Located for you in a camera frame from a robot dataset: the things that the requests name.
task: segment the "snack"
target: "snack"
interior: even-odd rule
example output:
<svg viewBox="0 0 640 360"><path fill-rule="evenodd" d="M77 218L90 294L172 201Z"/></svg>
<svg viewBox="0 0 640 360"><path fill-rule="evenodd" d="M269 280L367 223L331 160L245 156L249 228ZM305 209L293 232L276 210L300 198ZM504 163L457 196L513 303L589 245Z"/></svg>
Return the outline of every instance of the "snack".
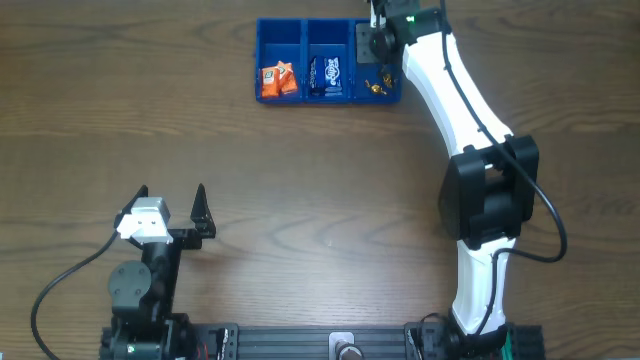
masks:
<svg viewBox="0 0 640 360"><path fill-rule="evenodd" d="M262 97L280 96L280 71L272 66L262 69Z"/></svg>
<svg viewBox="0 0 640 360"><path fill-rule="evenodd" d="M290 94L298 91L298 83L296 82L296 75L293 72L293 65L291 63L283 63L282 61L278 61L278 67L284 67L286 72L289 74L286 81L282 82L282 78L280 79L280 91L283 94Z"/></svg>
<svg viewBox="0 0 640 360"><path fill-rule="evenodd" d="M340 78L340 58L316 56L311 60L309 73L311 94L317 96L342 95Z"/></svg>

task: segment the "cable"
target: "cable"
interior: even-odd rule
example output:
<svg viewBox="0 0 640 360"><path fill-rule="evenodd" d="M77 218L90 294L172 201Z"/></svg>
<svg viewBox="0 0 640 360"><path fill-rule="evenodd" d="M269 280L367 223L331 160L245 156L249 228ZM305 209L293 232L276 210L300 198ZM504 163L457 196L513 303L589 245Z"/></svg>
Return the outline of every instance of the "cable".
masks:
<svg viewBox="0 0 640 360"><path fill-rule="evenodd" d="M102 255L105 251L107 251L107 249L109 249L111 244L113 244L113 242L115 241L116 237L118 237L118 232L114 231L113 235L111 235L111 237L109 238L107 243L104 244L104 246L102 246L102 248L100 248L100 250L98 250L95 254L93 254L93 255L89 256L88 258L82 260L78 264L76 264L73 267L71 267L69 270L67 270L67 271L63 272L62 274L60 274L57 278L53 279L53 281L51 281L49 283L49 285L47 285L42 290L40 295L38 295L38 297L36 298L35 303L33 303L33 308L31 309L31 332L33 333L33 337L36 339L36 342L38 343L38 346L40 346L40 349L42 349L42 351L49 357L49 359L51 359L51 360L60 360L60 358L55 356L53 354L53 352L51 352L51 350L49 350L47 345L42 340L42 337L40 337L40 332L38 332L38 325L36 324L36 316L38 315L38 308L40 307L40 304L42 303L42 300L44 299L45 296L47 296L49 291L51 291L51 289L53 289L54 286L58 285L58 283L60 283L65 278L67 278L69 275L71 275L74 272L78 271L80 268L82 268L83 266L85 266L88 263L92 262L93 260L98 258L98 256Z"/></svg>
<svg viewBox="0 0 640 360"><path fill-rule="evenodd" d="M493 254L491 259L492 260L491 297L489 300L489 305L487 306L487 312L485 313L484 318L482 319L482 322L478 327L478 330L474 334L474 336L477 337L482 333L482 330L484 329L484 326L487 324L487 321L489 320L489 316L491 316L491 312L493 311L493 304L495 303L495 300L496 300L496 282L498 280L498 257L500 256L500 254L509 253L509 254L522 256L524 258L543 262L543 263L554 263L554 262L560 261L567 252L567 231L564 228L564 223L562 222L562 218L560 217L558 210L555 208L551 200L549 200L549 198L544 193L544 191L542 191L540 186L536 184L536 182L529 176L529 174L527 174L527 172L522 168L522 166L518 164L518 162L502 147L502 145L498 143L498 141L496 141L493 135L491 135L491 133L487 130L487 127L482 123L482 120L480 120L480 118L478 117L478 114L476 114L475 110L471 106L471 103L469 102L469 99L467 99L466 95L464 94L464 91L460 87L460 84L458 83L456 76L453 74L453 70L451 69L451 63L449 62L449 54L447 51L447 35L448 33L451 32L451 27L449 25L449 19L447 18L447 8L446 8L445 2L446 2L445 0L440 0L440 12L442 16L442 54L444 57L445 69L449 73L449 77L451 78L453 85L458 91L458 94L460 94L460 97L462 98L464 105L467 107L467 110L469 110L471 117L473 117L473 120L475 120L475 122L478 124L478 130L484 133L484 135L487 137L487 139L489 139L493 147L496 150L498 150L502 158L516 170L516 172L525 180L525 182L529 186L533 188L535 193L540 197L540 199L544 203L544 206L549 210L549 213L551 214L551 217L553 218L553 221L555 222L556 227L558 228L558 235L560 236L560 251L556 256L545 257L545 256L531 254L531 253L528 253L522 250L517 250L517 249L499 249Z"/></svg>

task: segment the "white arm segment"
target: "white arm segment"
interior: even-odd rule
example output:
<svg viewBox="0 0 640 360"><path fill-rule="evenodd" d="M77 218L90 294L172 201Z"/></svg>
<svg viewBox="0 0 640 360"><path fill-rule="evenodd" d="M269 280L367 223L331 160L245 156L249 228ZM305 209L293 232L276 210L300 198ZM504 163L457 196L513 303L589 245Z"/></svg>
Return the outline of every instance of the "white arm segment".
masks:
<svg viewBox="0 0 640 360"><path fill-rule="evenodd" d="M491 298L491 256L498 249L513 248L515 239L506 237L482 245L479 250L470 250L462 240L458 240L458 293L453 301L453 316L465 334L475 334L487 311ZM493 311L482 334L492 332L506 321L502 310L504 276L509 254L498 258L498 281Z"/></svg>
<svg viewBox="0 0 640 360"><path fill-rule="evenodd" d="M499 143L504 142L505 135L513 133L496 117L480 95L460 59L453 34L447 35L447 50L453 73L471 106L491 135ZM478 125L444 68L442 33L425 35L418 38L415 44L406 45L402 70L429 106L444 137L449 157L462 153L468 145L473 145L477 150L491 146L489 139L478 132Z"/></svg>

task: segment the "wooden table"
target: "wooden table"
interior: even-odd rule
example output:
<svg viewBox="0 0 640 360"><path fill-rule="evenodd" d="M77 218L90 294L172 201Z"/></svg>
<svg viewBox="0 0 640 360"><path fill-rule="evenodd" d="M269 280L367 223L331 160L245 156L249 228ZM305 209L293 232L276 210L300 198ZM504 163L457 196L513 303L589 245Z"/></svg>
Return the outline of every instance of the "wooden table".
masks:
<svg viewBox="0 0 640 360"><path fill-rule="evenodd" d="M412 86L391 107L256 103L256 17L364 17L360 0L7 0L0 4L0 352L43 359L29 311L97 250L147 184L172 225L206 185L219 237L185 253L174 310L241 325L403 324L446 312L456 247L436 199L442 138ZM570 248L510 259L511 321L549 358L640 354L640 5L451 1L469 72L540 148ZM552 254L537 202L518 247ZM94 359L116 243L38 318L63 359Z"/></svg>

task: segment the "orange candy wrapper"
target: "orange candy wrapper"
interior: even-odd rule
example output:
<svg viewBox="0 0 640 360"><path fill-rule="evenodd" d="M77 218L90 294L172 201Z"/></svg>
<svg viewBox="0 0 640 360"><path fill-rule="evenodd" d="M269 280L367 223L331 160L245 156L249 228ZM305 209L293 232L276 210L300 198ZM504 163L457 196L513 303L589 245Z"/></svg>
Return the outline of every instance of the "orange candy wrapper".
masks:
<svg viewBox="0 0 640 360"><path fill-rule="evenodd" d="M262 97L280 96L280 70L277 66L262 69Z"/></svg>
<svg viewBox="0 0 640 360"><path fill-rule="evenodd" d="M282 61L278 61L278 67L285 69L285 76L281 77L280 91L283 94L290 94L298 91L298 83L296 82L296 76L293 73L293 65L291 63L285 64Z"/></svg>

